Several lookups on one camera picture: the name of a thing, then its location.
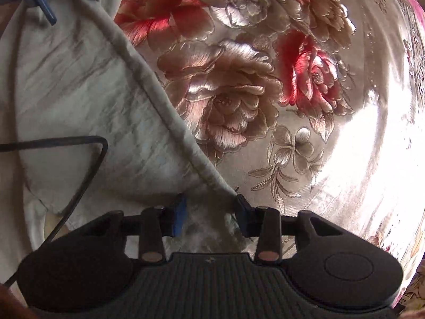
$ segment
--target black wire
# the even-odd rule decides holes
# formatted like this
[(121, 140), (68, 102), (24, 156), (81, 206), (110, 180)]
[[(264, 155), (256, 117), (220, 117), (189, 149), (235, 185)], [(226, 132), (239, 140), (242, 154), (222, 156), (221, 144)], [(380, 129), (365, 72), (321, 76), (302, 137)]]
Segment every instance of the black wire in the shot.
[[(103, 159), (106, 156), (108, 151), (108, 142), (105, 138), (101, 136), (75, 136), (67, 138), (50, 138), (50, 139), (40, 139), (33, 141), (23, 141), (18, 143), (11, 144), (0, 144), (0, 153), (2, 152), (11, 152), (11, 151), (22, 151), (22, 150), (31, 150), (31, 149), (44, 149), (44, 148), (56, 148), (58, 146), (75, 146), (75, 145), (87, 145), (87, 144), (101, 144), (102, 150), (96, 162), (90, 167), (87, 172), (84, 180), (82, 181), (77, 192), (74, 194), (72, 199), (69, 201), (68, 205), (62, 212), (63, 217), (49, 234), (49, 236), (41, 244), (40, 248), (53, 240), (56, 234), (59, 232), (60, 228), (68, 220), (69, 216), (74, 212), (78, 203), (80, 202), (82, 196), (86, 192), (88, 186), (90, 186), (91, 181), (99, 170), (100, 165), (102, 164)], [(12, 284), (16, 281), (16, 272), (3, 284), (7, 288), (10, 288)]]

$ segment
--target round pad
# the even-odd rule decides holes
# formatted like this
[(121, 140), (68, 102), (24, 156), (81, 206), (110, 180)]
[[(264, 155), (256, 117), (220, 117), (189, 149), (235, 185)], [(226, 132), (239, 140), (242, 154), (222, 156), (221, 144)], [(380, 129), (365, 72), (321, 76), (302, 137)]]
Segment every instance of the round pad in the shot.
[(403, 278), (393, 256), (348, 235), (312, 240), (288, 260), (287, 274), (315, 302), (354, 310), (389, 305)]
[(24, 259), (18, 269), (18, 286), (30, 306), (75, 312), (120, 295), (132, 273), (131, 260), (112, 240), (65, 236)]

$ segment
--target beige flower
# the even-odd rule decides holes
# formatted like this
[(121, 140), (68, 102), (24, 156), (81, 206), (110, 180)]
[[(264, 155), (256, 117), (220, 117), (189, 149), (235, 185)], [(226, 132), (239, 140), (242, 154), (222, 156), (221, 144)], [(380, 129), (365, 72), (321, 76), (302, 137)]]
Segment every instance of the beige flower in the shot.
[(250, 29), (261, 35), (285, 31), (290, 19), (300, 18), (296, 0), (201, 0), (211, 14), (228, 27)]
[(367, 241), (373, 244), (373, 246), (379, 247), (382, 241), (382, 234), (380, 232), (377, 232), (375, 235), (369, 236)]
[(294, 169), (304, 174), (310, 168), (308, 158), (313, 154), (314, 147), (309, 142), (310, 131), (306, 127), (300, 128), (295, 136), (285, 126), (278, 126), (271, 135), (273, 142), (280, 145), (273, 159), (279, 168), (284, 168), (293, 160)]
[(298, 0), (313, 34), (320, 41), (329, 39), (338, 46), (350, 46), (350, 35), (356, 28), (348, 18), (347, 8), (339, 0)]
[(271, 58), (248, 44), (176, 44), (159, 57), (158, 68), (170, 80), (170, 101), (215, 164), (276, 125), (272, 102), (280, 99), (282, 83), (271, 76)]

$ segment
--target ribbed black plastic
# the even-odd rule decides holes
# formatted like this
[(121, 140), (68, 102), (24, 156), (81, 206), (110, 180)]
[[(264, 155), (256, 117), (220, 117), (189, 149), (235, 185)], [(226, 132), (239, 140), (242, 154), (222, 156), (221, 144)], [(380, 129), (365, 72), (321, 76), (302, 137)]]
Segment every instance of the ribbed black plastic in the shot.
[(175, 253), (163, 266), (143, 268), (117, 299), (83, 313), (42, 319), (393, 319), (390, 308), (338, 313), (293, 290), (277, 267), (255, 265), (248, 254)]

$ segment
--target black device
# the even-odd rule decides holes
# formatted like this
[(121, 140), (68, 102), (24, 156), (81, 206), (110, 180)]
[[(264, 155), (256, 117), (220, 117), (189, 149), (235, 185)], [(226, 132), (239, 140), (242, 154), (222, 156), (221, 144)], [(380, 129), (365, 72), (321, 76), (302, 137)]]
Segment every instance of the black device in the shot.
[[(311, 211), (281, 216), (252, 208), (242, 195), (233, 204), (245, 237), (258, 236), (247, 253), (173, 253), (163, 236), (180, 234), (186, 198), (140, 215), (109, 212), (53, 241), (95, 176), (108, 144), (102, 137), (44, 139), (0, 145), (0, 152), (99, 143), (102, 151), (64, 218), (29, 254), (15, 280), (40, 319), (396, 318), (390, 304), (403, 271), (385, 251)], [(295, 236), (296, 254), (282, 259), (282, 235)], [(124, 253), (139, 236), (139, 257)]]

